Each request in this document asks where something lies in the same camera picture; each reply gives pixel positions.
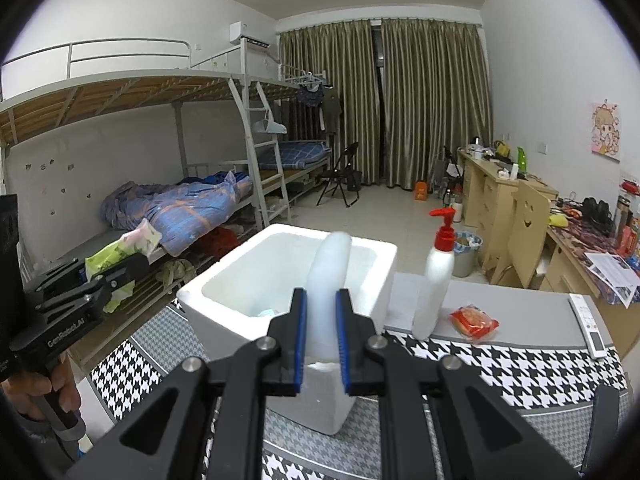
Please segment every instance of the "wooden desk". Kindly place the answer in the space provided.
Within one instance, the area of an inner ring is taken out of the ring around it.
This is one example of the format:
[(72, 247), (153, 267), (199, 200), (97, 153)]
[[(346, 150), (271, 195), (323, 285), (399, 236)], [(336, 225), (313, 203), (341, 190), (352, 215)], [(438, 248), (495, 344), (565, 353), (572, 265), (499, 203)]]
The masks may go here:
[(591, 296), (607, 325), (620, 358), (624, 358), (640, 336), (640, 303), (632, 303), (629, 308), (625, 308), (623, 304), (610, 304), (598, 288), (597, 278), (575, 256), (575, 251), (569, 247), (564, 235), (549, 228), (546, 237), (548, 243), (555, 248), (540, 290)]
[[(458, 163), (465, 168), (464, 223), (478, 228), (477, 234), (483, 240), (480, 264), (484, 270), (493, 269), (507, 247), (515, 213), (513, 193), (517, 191), (519, 181), (498, 178), (500, 166), (475, 159), (462, 149), (458, 150)], [(529, 177), (526, 182), (549, 200), (558, 196), (555, 189), (535, 177)]]

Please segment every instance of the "styrofoam box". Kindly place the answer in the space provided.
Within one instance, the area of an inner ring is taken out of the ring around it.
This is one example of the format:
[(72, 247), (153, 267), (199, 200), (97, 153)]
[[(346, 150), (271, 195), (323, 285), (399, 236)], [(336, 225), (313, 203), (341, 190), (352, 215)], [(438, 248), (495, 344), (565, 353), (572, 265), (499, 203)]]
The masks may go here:
[[(210, 359), (232, 355), (266, 335), (272, 309), (288, 312), (296, 287), (304, 287), (321, 241), (329, 233), (274, 224), (224, 256), (178, 291), (178, 300)], [(352, 238), (345, 287), (353, 309), (369, 316), (380, 333), (391, 295), (398, 248)], [(306, 363), (301, 393), (270, 397), (267, 406), (312, 430), (340, 430), (354, 399), (342, 389), (338, 364)]]

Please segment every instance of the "lotion pump bottle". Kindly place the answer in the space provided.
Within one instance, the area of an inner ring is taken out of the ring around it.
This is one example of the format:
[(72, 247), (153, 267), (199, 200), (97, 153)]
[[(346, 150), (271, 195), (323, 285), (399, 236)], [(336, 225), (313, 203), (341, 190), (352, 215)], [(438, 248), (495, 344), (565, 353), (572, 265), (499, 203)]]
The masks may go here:
[(430, 212), (431, 216), (442, 216), (444, 225), (438, 230), (433, 248), (427, 257), (418, 294), (412, 332), (419, 340), (427, 339), (436, 327), (438, 313), (449, 288), (453, 272), (453, 245), (456, 238), (451, 223), (455, 213), (456, 210), (451, 207)]

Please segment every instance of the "blue checkered blanket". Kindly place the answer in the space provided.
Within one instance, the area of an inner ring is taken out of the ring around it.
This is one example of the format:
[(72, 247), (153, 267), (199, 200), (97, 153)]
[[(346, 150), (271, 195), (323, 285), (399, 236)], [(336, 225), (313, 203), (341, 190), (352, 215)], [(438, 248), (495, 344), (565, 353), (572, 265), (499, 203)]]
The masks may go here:
[(232, 215), (242, 188), (250, 183), (248, 177), (237, 183), (231, 171), (224, 182), (215, 185), (127, 182), (102, 201), (100, 215), (115, 229), (126, 230), (135, 229), (146, 218), (162, 233), (160, 244), (165, 250), (178, 256)]
[[(285, 170), (304, 170), (307, 164), (313, 164), (326, 158), (331, 149), (324, 140), (289, 140), (280, 142), (280, 158)], [(277, 170), (276, 154), (271, 148), (258, 156), (261, 170)]]

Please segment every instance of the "snack packet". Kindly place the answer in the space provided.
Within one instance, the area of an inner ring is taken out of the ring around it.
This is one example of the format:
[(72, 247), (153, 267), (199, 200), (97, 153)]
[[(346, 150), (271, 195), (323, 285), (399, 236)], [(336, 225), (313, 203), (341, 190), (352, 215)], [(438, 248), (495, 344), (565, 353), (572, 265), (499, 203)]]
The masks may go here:
[(449, 315), (449, 319), (462, 335), (480, 339), (500, 326), (495, 319), (475, 305), (461, 306)]

